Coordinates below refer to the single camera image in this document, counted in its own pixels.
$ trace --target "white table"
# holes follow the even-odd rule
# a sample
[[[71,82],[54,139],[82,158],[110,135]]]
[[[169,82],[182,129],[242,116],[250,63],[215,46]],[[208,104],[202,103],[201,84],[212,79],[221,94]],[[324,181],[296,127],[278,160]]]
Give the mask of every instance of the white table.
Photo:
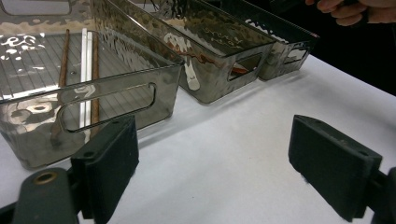
[[[110,223],[347,223],[289,163],[295,114],[381,154],[382,172],[396,166],[396,97],[309,56],[300,71],[256,80],[212,105],[179,90],[173,117],[138,132],[140,163]],[[31,172],[2,138],[0,155],[4,206]],[[354,223],[372,216],[367,209]]]

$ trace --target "finger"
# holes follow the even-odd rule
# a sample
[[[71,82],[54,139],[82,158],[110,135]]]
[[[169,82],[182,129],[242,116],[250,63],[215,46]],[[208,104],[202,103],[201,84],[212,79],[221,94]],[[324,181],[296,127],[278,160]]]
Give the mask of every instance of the finger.
[[[370,7],[369,23],[392,23],[396,22],[396,7]]]
[[[363,18],[363,16],[361,14],[357,14],[357,15],[354,15],[354,16],[337,19],[335,21],[337,22],[338,25],[350,26],[350,25],[353,25],[353,24],[357,23],[358,21],[360,21],[361,18]]]
[[[351,17],[357,14],[361,14],[363,11],[367,9],[367,6],[357,3],[350,6],[343,6],[337,8],[335,11],[332,12],[332,16],[334,18],[346,18]]]
[[[331,13],[334,12],[335,10],[337,10],[337,7],[332,7],[326,10],[321,11],[322,13]]]
[[[317,4],[317,8],[320,11],[326,11],[333,7],[337,7],[343,0],[320,0]]]
[[[306,4],[307,6],[312,6],[312,5],[315,4],[315,0],[305,0],[305,4]]]
[[[360,0],[368,7],[396,7],[396,0]]]

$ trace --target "plastic storage basket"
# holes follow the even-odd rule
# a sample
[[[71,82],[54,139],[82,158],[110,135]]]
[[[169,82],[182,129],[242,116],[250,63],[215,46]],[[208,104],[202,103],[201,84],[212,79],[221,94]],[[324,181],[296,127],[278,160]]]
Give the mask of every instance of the plastic storage basket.
[[[70,3],[64,15],[0,12],[0,132],[26,168],[70,156],[110,120],[134,114],[143,128],[175,105],[179,55],[105,0]],[[90,66],[99,77],[81,80]]]
[[[149,1],[109,2],[184,57],[179,84],[203,104],[255,80],[275,42],[201,1],[162,1],[153,12]]]
[[[276,42],[259,78],[269,80],[299,70],[318,36],[244,0],[219,0],[220,9],[257,28]]]

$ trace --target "wooden stick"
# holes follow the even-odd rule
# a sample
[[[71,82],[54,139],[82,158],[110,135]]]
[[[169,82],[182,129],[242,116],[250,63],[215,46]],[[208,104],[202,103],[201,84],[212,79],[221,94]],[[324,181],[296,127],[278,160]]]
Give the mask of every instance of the wooden stick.
[[[93,67],[92,67],[92,80],[99,79],[99,37],[96,32],[93,33]],[[99,122],[99,99],[92,100],[91,110],[91,123],[95,124]],[[92,136],[98,132],[98,127],[94,127],[92,130]]]
[[[59,75],[59,87],[66,86],[66,75],[67,75],[67,54],[69,52],[69,36],[70,31],[66,30],[66,35],[64,38],[64,52],[62,54],[62,64],[61,64],[61,73]]]
[[[64,37],[64,52],[62,54],[61,72],[59,75],[59,82],[58,82],[58,86],[60,88],[66,86],[67,55],[69,52],[69,36],[70,36],[70,31],[67,29],[65,37]],[[60,93],[58,92],[58,105],[61,105],[61,104],[62,104],[62,100],[60,99]],[[55,122],[51,126],[51,135],[50,135],[50,139],[49,139],[55,148],[60,147],[62,144],[58,139],[61,131],[62,131],[61,125],[59,124],[58,120],[55,120]]]

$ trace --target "dark background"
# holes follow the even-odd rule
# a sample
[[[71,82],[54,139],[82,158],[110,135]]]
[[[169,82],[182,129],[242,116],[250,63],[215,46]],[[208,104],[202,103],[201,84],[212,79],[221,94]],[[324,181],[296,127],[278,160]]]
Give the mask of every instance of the dark background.
[[[268,0],[247,1],[273,12]],[[330,14],[321,13],[315,6],[306,6],[304,0],[278,16],[320,36],[312,55],[382,91],[396,95],[396,82],[393,81],[396,77],[393,24],[342,27],[335,23]]]

